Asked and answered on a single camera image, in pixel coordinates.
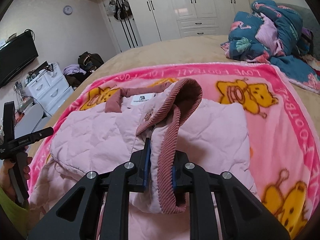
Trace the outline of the person's left hand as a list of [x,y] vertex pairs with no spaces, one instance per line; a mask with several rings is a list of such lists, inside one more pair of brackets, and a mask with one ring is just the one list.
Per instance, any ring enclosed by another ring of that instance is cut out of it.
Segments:
[[[27,157],[27,165],[23,168],[23,176],[26,180],[30,179],[30,164],[33,158]],[[4,160],[1,166],[1,188],[4,193],[9,197],[13,202],[16,201],[16,191],[14,188],[14,166],[10,160]]]

